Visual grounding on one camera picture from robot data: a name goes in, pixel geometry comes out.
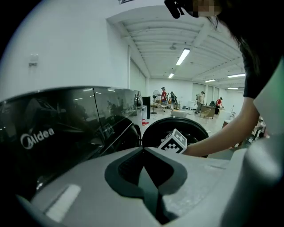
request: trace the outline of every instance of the ceiling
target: ceiling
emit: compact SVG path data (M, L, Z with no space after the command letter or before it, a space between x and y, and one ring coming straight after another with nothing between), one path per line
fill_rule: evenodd
M244 87L244 78L228 75L244 72L241 52L227 29L221 24L215 30L206 18L189 15L174 19L166 7L155 15L142 16L119 22L123 38L131 42L131 50L140 54L150 78L189 80L221 88ZM184 48L191 51L180 66L176 62Z

